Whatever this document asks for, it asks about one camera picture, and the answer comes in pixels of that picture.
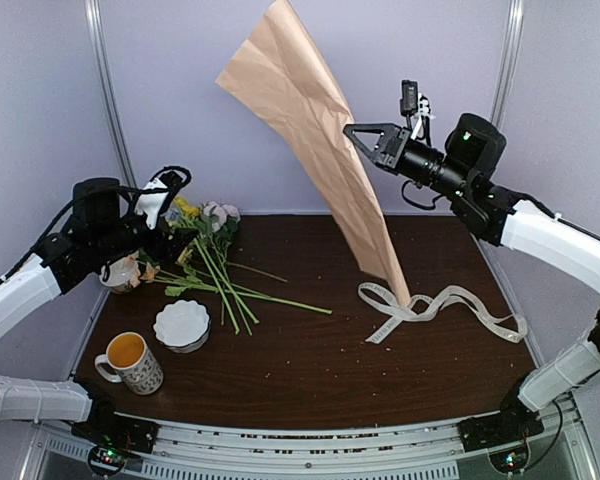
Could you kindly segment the yellow flower stem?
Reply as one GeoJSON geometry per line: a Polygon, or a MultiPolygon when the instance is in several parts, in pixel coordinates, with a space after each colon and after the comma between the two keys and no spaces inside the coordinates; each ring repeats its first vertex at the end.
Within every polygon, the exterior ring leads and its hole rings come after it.
{"type": "Polygon", "coordinates": [[[229,249],[238,233],[241,220],[238,208],[216,201],[194,206],[183,197],[177,197],[172,206],[175,220],[171,226],[176,231],[190,229],[196,232],[190,249],[202,259],[222,299],[223,307],[229,313],[234,332],[240,333],[241,328],[231,303],[237,307],[239,318],[251,335],[250,322],[257,324],[258,320],[231,284],[228,272],[229,249]]]}

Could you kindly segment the blue flower stem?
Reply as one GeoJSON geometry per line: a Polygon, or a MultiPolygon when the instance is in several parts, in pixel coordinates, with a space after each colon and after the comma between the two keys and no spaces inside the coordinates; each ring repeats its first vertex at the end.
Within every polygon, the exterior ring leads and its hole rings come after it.
{"type": "Polygon", "coordinates": [[[164,214],[164,219],[169,223],[178,223],[181,219],[181,211],[176,205],[170,205],[164,214]]]}

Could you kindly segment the pink rose stem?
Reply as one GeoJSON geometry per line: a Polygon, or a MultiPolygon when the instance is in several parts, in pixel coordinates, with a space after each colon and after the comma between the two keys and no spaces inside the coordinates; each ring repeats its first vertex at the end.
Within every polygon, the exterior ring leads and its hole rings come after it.
{"type": "MultiPolygon", "coordinates": [[[[198,217],[198,226],[201,230],[200,236],[196,240],[196,249],[204,264],[211,259],[215,268],[219,268],[221,273],[227,274],[230,281],[229,250],[237,235],[239,223],[239,211],[232,205],[209,201],[201,206],[201,213],[198,217]]],[[[241,320],[244,330],[251,336],[253,334],[251,324],[255,324],[252,317],[238,308],[233,297],[229,297],[229,303],[234,316],[224,306],[223,311],[228,313],[234,333],[241,332],[241,327],[238,325],[238,320],[241,320]]]]}

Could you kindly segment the pink and green wrapping paper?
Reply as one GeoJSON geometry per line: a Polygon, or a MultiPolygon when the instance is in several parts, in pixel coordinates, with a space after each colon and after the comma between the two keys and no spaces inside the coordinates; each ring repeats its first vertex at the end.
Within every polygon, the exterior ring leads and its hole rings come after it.
{"type": "Polygon", "coordinates": [[[374,189],[343,129],[353,115],[288,1],[271,4],[216,80],[281,135],[340,227],[359,268],[411,295],[374,189]]]}

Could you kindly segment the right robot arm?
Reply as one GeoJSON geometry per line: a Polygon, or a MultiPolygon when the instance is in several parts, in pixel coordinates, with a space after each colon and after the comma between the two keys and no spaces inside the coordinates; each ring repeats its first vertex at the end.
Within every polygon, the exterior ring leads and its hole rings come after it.
{"type": "MultiPolygon", "coordinates": [[[[533,196],[495,185],[491,177],[506,139],[488,120],[460,116],[444,151],[391,123],[348,124],[344,135],[378,168],[429,187],[476,238],[535,257],[600,294],[600,237],[572,224],[533,196]]],[[[553,362],[532,371],[513,404],[493,419],[499,440],[515,440],[538,412],[600,372],[600,310],[592,330],[553,362]]]]}

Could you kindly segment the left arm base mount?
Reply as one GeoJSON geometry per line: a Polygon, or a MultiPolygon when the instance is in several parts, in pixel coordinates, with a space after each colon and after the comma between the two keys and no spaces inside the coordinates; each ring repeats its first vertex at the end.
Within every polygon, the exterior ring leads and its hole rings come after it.
{"type": "Polygon", "coordinates": [[[122,472],[129,461],[151,454],[157,439],[159,425],[115,414],[104,427],[93,422],[70,422],[71,434],[88,440],[93,446],[87,454],[87,466],[97,476],[111,477],[122,472]]]}

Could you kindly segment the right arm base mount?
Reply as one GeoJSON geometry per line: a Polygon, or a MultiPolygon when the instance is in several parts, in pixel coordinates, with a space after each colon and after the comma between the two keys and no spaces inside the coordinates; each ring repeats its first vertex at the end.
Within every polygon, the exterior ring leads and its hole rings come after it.
{"type": "Polygon", "coordinates": [[[466,453],[487,452],[498,473],[512,476],[530,465],[528,440],[543,433],[544,425],[537,418],[519,419],[496,413],[462,420],[458,431],[466,453]]]}

